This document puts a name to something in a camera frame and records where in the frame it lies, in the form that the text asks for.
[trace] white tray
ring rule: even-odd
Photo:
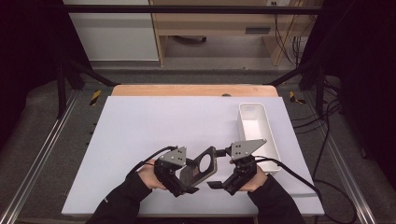
[[[280,161],[264,105],[258,103],[240,104],[237,122],[242,141],[267,140],[262,147],[253,152],[253,156],[264,156]],[[263,161],[259,165],[265,173],[271,175],[275,175],[281,169],[272,161]]]

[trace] floor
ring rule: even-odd
[[[96,64],[95,69],[101,75],[121,83],[239,83],[263,84],[284,75],[294,65],[283,60],[278,67],[273,67],[268,58],[262,40],[257,37],[211,37],[205,43],[170,39],[165,64],[160,67],[152,63],[130,63],[128,66],[117,64]],[[56,143],[44,155],[42,166],[35,167],[37,172],[34,183],[26,190],[20,206],[13,207],[18,214],[17,223],[82,223],[83,218],[63,216],[62,210],[67,191],[70,189],[85,150],[94,131],[94,123],[100,117],[106,96],[111,88],[95,80],[84,77],[87,84],[83,91],[71,91],[75,96],[75,105],[58,136]],[[329,77],[334,83],[336,78]],[[284,98],[293,126],[306,124],[314,117],[312,105],[313,91],[299,91],[295,77],[277,87],[279,95]],[[89,105],[92,95],[101,90],[101,96],[95,106]],[[305,104],[292,102],[290,91],[295,98]],[[27,105],[14,134],[0,152],[0,211],[3,213],[13,204],[12,199],[19,192],[23,179],[35,163],[36,156],[42,154],[42,147],[49,136],[57,114],[56,83],[51,82],[30,92]],[[326,91],[325,100],[336,99],[334,92]],[[342,155],[344,163],[352,173],[367,203],[368,211],[374,216],[372,220],[358,218],[356,223],[396,223],[393,208],[396,207],[396,193],[382,175],[375,161],[361,157],[360,144],[349,128],[349,123],[339,107],[330,117],[331,138],[321,158],[317,178],[331,182],[343,191],[348,191],[350,183],[339,169],[333,148]],[[313,122],[303,128],[296,128],[296,136],[304,154],[311,174],[318,159],[319,149],[323,143],[321,123]],[[348,221],[353,212],[348,201],[337,191],[327,185],[317,183],[324,195],[326,213],[336,219]],[[306,218],[313,223],[312,217]],[[319,223],[332,223],[321,217]]]

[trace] metal frame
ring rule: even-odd
[[[325,7],[235,7],[235,6],[119,6],[119,5],[46,5],[69,13],[189,13],[189,14],[283,14],[319,15],[334,13]]]
[[[38,153],[35,161],[33,162],[32,166],[30,167],[29,172],[27,173],[26,177],[23,179],[20,187],[18,188],[17,193],[15,194],[14,198],[12,199],[11,203],[8,205],[7,210],[2,214],[0,217],[1,224],[12,224],[17,220],[18,214],[20,213],[24,203],[26,202],[27,197],[29,196],[30,192],[35,185],[35,182],[38,179],[38,176],[43,169],[47,158],[49,157],[53,147],[55,146],[58,137],[64,128],[64,125],[73,110],[75,102],[78,98],[79,91],[72,91],[68,102],[67,108],[65,109],[64,115],[57,119],[55,124],[52,127],[44,145],[41,147],[40,152]]]

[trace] wire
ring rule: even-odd
[[[272,159],[272,158],[262,157],[262,156],[255,156],[255,158],[262,158],[262,159],[256,160],[256,161],[253,161],[253,162],[250,162],[250,163],[248,163],[248,164],[246,164],[246,165],[244,165],[244,166],[249,166],[249,165],[251,165],[251,164],[253,164],[253,163],[259,163],[259,162],[262,162],[262,161],[272,161],[272,162],[274,162],[277,166],[282,167],[286,172],[288,172],[289,174],[291,174],[292,176],[294,176],[296,179],[300,180],[301,182],[303,182],[304,184],[306,184],[309,188],[311,188],[311,189],[318,195],[318,198],[319,198],[320,202],[323,203],[323,198],[322,198],[322,195],[321,195],[320,190],[319,190],[317,187],[315,187],[313,184],[309,183],[307,180],[305,180],[304,178],[302,178],[300,175],[297,175],[296,173],[294,173],[288,166],[286,166],[286,165],[285,165],[284,163],[282,163],[281,161],[278,161],[278,160],[275,160],[275,159]],[[326,212],[324,213],[324,216],[325,216],[325,217],[327,217],[328,219],[330,219],[331,221],[333,221],[333,222],[335,222],[335,223],[340,223],[340,224],[351,224],[351,223],[354,223],[354,222],[356,221],[356,219],[358,218],[358,211],[356,210],[356,207],[355,207],[354,203],[350,200],[350,198],[349,198],[343,191],[341,191],[341,190],[340,190],[339,188],[337,188],[335,185],[332,185],[332,184],[330,184],[330,183],[328,183],[328,182],[326,182],[326,181],[318,180],[318,179],[313,180],[313,181],[326,184],[326,185],[328,185],[328,186],[330,186],[330,187],[332,187],[332,188],[335,188],[337,191],[341,192],[341,193],[349,200],[349,202],[351,203],[352,208],[353,208],[353,210],[354,210],[354,216],[353,216],[352,220],[349,221],[349,222],[341,222],[341,221],[338,221],[338,220],[336,220],[335,218],[333,218],[333,217],[329,216],[328,214],[326,214]]]
[[[315,128],[310,129],[310,130],[308,130],[308,131],[300,132],[300,133],[295,133],[295,134],[303,134],[303,133],[310,133],[310,132],[313,132],[314,130],[316,130],[316,129],[320,128],[321,126],[323,126],[324,123],[325,123],[325,122],[322,122],[321,124],[319,124],[318,127],[315,127]]]
[[[340,104],[335,105],[335,106],[332,107],[329,111],[327,111],[327,113],[325,114],[325,116],[327,116],[327,117],[331,116],[333,113],[335,113],[336,111],[338,111],[340,108],[341,108]],[[312,123],[314,123],[315,121],[318,121],[318,120],[320,120],[320,119],[321,119],[321,118],[313,119],[313,120],[311,120],[311,121],[309,121],[309,122],[307,122],[307,123],[305,123],[305,124],[302,124],[302,125],[299,125],[299,126],[295,126],[295,127],[293,127],[293,129],[303,128],[303,127],[308,126],[309,124],[312,124]]]
[[[155,156],[157,156],[158,154],[162,153],[165,150],[175,150],[177,149],[177,147],[164,147],[160,150],[158,150],[156,153],[152,154],[151,156],[149,156],[147,159],[145,159],[144,161],[139,162],[132,170],[131,172],[129,172],[129,174],[126,176],[126,178],[128,178],[128,176],[134,174],[140,167],[142,167],[144,164],[149,164],[148,161],[151,160],[152,158],[154,158]]]
[[[319,152],[319,155],[318,155],[317,162],[316,162],[316,164],[315,164],[315,169],[314,169],[314,172],[313,172],[313,174],[312,174],[312,180],[313,180],[314,182],[319,182],[319,183],[326,184],[326,185],[328,185],[329,187],[332,187],[332,188],[336,189],[337,191],[339,191],[341,194],[343,194],[343,195],[346,197],[346,199],[347,199],[347,200],[350,202],[350,204],[352,205],[352,209],[353,209],[353,218],[352,218],[351,221],[349,221],[349,222],[341,222],[341,221],[338,221],[338,220],[336,220],[335,218],[329,216],[329,215],[326,214],[326,213],[324,214],[324,216],[325,216],[326,218],[330,219],[331,221],[335,222],[335,223],[349,224],[349,223],[354,223],[354,222],[356,221],[356,219],[358,218],[358,211],[357,211],[357,209],[356,209],[356,207],[355,207],[355,204],[352,202],[352,200],[351,200],[341,189],[337,188],[335,185],[333,185],[333,184],[331,184],[331,183],[329,183],[329,182],[326,182],[326,181],[323,181],[323,180],[320,180],[320,179],[317,179],[317,178],[316,178],[316,174],[317,174],[317,171],[318,171],[318,165],[319,165],[321,156],[323,155],[323,151],[324,151],[324,148],[325,148],[325,146],[326,146],[326,142],[327,142],[327,139],[328,139],[329,133],[330,133],[330,120],[329,120],[329,118],[330,118],[330,116],[329,116],[329,113],[330,113],[330,106],[331,106],[331,104],[333,104],[333,103],[336,102],[336,101],[338,101],[338,99],[332,100],[332,101],[327,105],[327,107],[326,107],[326,112],[327,112],[327,114],[328,114],[328,116],[326,116],[326,120],[325,120],[326,125],[327,125],[327,131],[326,131],[325,138],[324,138],[324,140],[323,140],[323,144],[322,144],[322,146],[321,146],[321,148],[320,148],[320,152]]]

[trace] black cable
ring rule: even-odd
[[[274,14],[274,18],[275,18],[275,40],[276,40],[277,45],[283,51],[283,53],[286,54],[285,43],[283,42],[282,36],[280,35],[280,32],[279,32],[278,27],[277,27],[277,14]],[[277,39],[278,35],[280,37],[280,42],[282,43],[282,46],[279,44],[279,40]]]
[[[313,179],[313,181],[314,181],[314,182],[319,182],[319,183],[325,184],[325,185],[327,185],[327,186],[329,186],[329,187],[331,187],[331,188],[334,188],[335,190],[337,190],[338,192],[340,192],[342,195],[344,195],[344,197],[345,197],[345,198],[349,201],[349,203],[352,205],[352,209],[353,209],[353,218],[352,218],[352,220],[349,221],[349,222],[340,222],[340,221],[338,221],[337,219],[335,219],[335,218],[333,218],[333,217],[331,217],[331,216],[329,216],[329,215],[327,215],[327,214],[325,214],[325,217],[328,218],[329,220],[335,222],[335,223],[342,223],[342,224],[351,224],[351,223],[355,223],[356,219],[358,218],[358,211],[357,211],[357,209],[356,209],[356,207],[355,207],[355,204],[352,202],[352,200],[349,198],[349,196],[348,196],[346,193],[344,193],[341,189],[337,188],[335,185],[333,185],[333,184],[331,184],[331,183],[329,183],[329,182],[326,182],[326,181],[320,180],[320,179]]]
[[[313,128],[313,129],[310,129],[310,130],[308,130],[308,131],[304,131],[304,132],[300,132],[300,133],[295,133],[295,134],[303,134],[303,133],[310,133],[310,132],[313,132],[314,130],[316,130],[316,129],[320,128],[321,126],[323,126],[324,123],[325,123],[325,122],[322,122],[321,124],[319,124],[319,126]]]
[[[312,185],[311,183],[309,183],[308,181],[306,181],[306,180],[305,180],[304,178],[302,178],[301,176],[299,176],[299,175],[297,175],[296,173],[294,173],[294,172],[293,172],[288,166],[286,166],[284,163],[282,163],[281,161],[277,161],[277,160],[275,160],[275,159],[272,159],[272,158],[266,158],[266,157],[262,157],[262,156],[255,156],[255,157],[256,157],[256,158],[263,158],[263,159],[260,159],[260,160],[254,161],[254,162],[250,162],[250,163],[246,164],[246,166],[249,166],[249,165],[251,165],[252,163],[259,163],[259,162],[262,162],[262,161],[272,161],[272,162],[274,162],[277,166],[282,167],[286,172],[288,172],[289,174],[291,174],[292,176],[294,176],[296,179],[300,180],[301,182],[303,182],[304,184],[306,184],[309,188],[311,188],[311,189],[318,195],[318,198],[319,198],[320,202],[323,203],[323,198],[322,198],[322,195],[321,195],[320,190],[319,190],[317,187],[315,187],[314,185]],[[354,222],[356,221],[356,219],[358,218],[358,211],[356,210],[356,207],[355,207],[354,203],[350,200],[350,198],[349,198],[343,191],[341,191],[341,190],[340,190],[339,188],[337,188],[335,185],[332,185],[332,184],[330,184],[330,183],[328,183],[328,182],[326,182],[326,181],[323,181],[323,180],[313,180],[313,181],[326,184],[326,185],[328,185],[328,186],[330,186],[330,187],[335,188],[335,189],[338,190],[339,192],[341,192],[341,193],[349,200],[349,202],[350,202],[350,204],[352,205],[352,208],[353,208],[353,210],[354,210],[354,216],[353,216],[352,220],[349,221],[349,222],[341,222],[341,221],[338,221],[337,219],[335,219],[335,218],[329,216],[328,214],[326,214],[326,212],[324,213],[324,216],[325,216],[325,217],[327,217],[327,218],[330,219],[331,221],[333,221],[333,222],[335,222],[335,223],[339,223],[339,224],[352,224],[352,223],[354,223]]]
[[[129,174],[126,176],[128,178],[129,175],[134,174],[140,167],[142,167],[144,164],[147,164],[149,160],[151,160],[152,158],[154,158],[155,156],[157,156],[158,154],[162,153],[165,150],[175,150],[177,149],[177,147],[164,147],[160,150],[158,150],[156,153],[152,154],[151,156],[149,156],[147,159],[145,159],[144,161],[139,162],[132,170],[131,172],[129,172]]]
[[[337,100],[338,100],[338,99],[334,99],[333,101],[331,101],[331,102],[327,105],[327,107],[326,107],[326,112],[327,112],[327,114],[329,114],[330,105],[333,104],[334,102],[336,102]],[[337,188],[335,185],[332,185],[332,184],[330,184],[330,183],[328,183],[328,182],[326,182],[326,181],[319,180],[319,179],[316,179],[316,178],[315,178],[315,176],[316,176],[316,174],[317,174],[317,170],[318,170],[318,165],[319,165],[321,156],[322,156],[322,154],[323,154],[323,151],[324,151],[324,148],[325,148],[325,146],[326,146],[326,142],[327,142],[327,139],[328,139],[329,133],[330,133],[330,116],[326,116],[326,120],[325,120],[325,121],[326,121],[326,125],[327,125],[327,131],[326,131],[325,138],[324,138],[324,140],[323,140],[323,144],[322,144],[322,146],[321,146],[321,148],[320,148],[320,152],[319,152],[319,155],[318,155],[317,162],[316,162],[316,164],[315,164],[315,169],[314,169],[314,172],[313,172],[313,174],[312,174],[312,180],[313,180],[314,182],[319,182],[319,183],[326,184],[326,185],[328,185],[329,187],[332,187],[332,188],[334,188],[335,190],[339,191],[341,194],[343,194],[343,195],[346,197],[346,199],[347,199],[347,200],[350,202],[350,204],[352,205],[352,209],[353,209],[353,218],[352,218],[352,220],[349,221],[349,222],[341,222],[341,221],[338,221],[338,220],[336,220],[335,218],[329,216],[329,215],[326,214],[326,213],[324,214],[324,216],[325,216],[326,218],[328,218],[329,220],[335,222],[335,223],[340,223],[340,224],[350,224],[350,223],[354,223],[354,222],[356,221],[356,219],[358,218],[358,211],[357,211],[357,209],[356,209],[356,207],[355,207],[355,204],[352,202],[352,200],[351,200],[341,189]]]
[[[337,99],[332,100],[331,102],[329,102],[329,104],[328,104],[327,107],[326,107],[326,112],[329,111],[330,105],[331,105],[332,103],[334,103],[335,101],[337,101]],[[326,118],[325,121],[326,121],[326,125],[327,125],[327,131],[326,131],[326,135],[325,135],[325,137],[324,137],[322,146],[320,147],[318,159],[317,159],[317,162],[316,162],[316,164],[315,164],[314,172],[313,172],[313,174],[312,174],[312,178],[313,178],[313,179],[315,179],[315,176],[316,176],[316,174],[317,174],[319,162],[320,162],[321,156],[322,156],[322,154],[323,154],[324,147],[326,146],[326,142],[327,142],[327,139],[328,139],[328,137],[329,137],[329,132],[330,132],[329,116],[326,116],[325,118]]]
[[[263,159],[248,163],[247,166],[251,165],[252,163],[259,163],[259,162],[262,162],[262,161],[272,161],[272,162],[276,163],[277,166],[282,167],[284,170],[286,170],[289,174],[294,176],[296,179],[298,179],[301,182],[305,183],[309,188],[311,188],[318,195],[320,201],[322,202],[322,196],[321,196],[320,190],[317,189],[314,185],[312,185],[308,181],[306,181],[304,178],[302,178],[299,175],[297,175],[296,173],[294,173],[289,167],[287,167],[285,164],[283,164],[283,162],[277,161],[277,160],[272,159],[272,158],[262,157],[262,156],[255,156],[255,157],[263,158]]]
[[[340,107],[337,107],[337,106],[339,106],[340,104],[338,104],[338,105],[335,105],[334,107],[332,107],[332,109],[330,109],[330,111],[328,111],[326,114],[325,114],[325,116],[327,116],[327,117],[329,117],[330,115],[332,115],[335,111],[337,111]],[[305,124],[302,124],[302,125],[299,125],[299,126],[295,126],[295,127],[293,127],[293,129],[298,129],[298,128],[303,128],[303,127],[305,127],[305,126],[308,126],[309,124],[312,124],[312,123],[314,123],[315,121],[318,121],[318,120],[320,120],[321,118],[316,118],[316,119],[313,119],[313,120],[311,120],[311,121],[309,121],[309,122],[307,122],[307,123],[305,123]]]

